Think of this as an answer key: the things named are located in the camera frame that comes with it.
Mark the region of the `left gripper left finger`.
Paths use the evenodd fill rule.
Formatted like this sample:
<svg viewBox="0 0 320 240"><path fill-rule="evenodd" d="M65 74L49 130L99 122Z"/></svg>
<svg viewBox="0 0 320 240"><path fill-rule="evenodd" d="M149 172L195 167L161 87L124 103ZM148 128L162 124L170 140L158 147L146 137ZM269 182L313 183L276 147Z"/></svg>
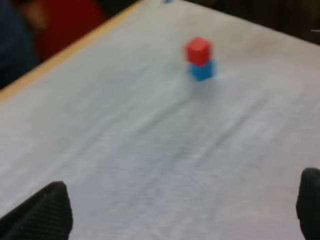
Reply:
<svg viewBox="0 0 320 240"><path fill-rule="evenodd" d="M53 181L0 218L2 240L67 240L73 212L63 181Z"/></svg>

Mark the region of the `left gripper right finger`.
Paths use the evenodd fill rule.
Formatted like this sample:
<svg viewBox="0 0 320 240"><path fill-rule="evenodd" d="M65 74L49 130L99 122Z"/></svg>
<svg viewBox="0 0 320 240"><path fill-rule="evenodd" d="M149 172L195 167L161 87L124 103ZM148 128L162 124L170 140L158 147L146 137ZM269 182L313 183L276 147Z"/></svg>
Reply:
<svg viewBox="0 0 320 240"><path fill-rule="evenodd" d="M305 168L300 177L296 214L306 240L320 238L320 170Z"/></svg>

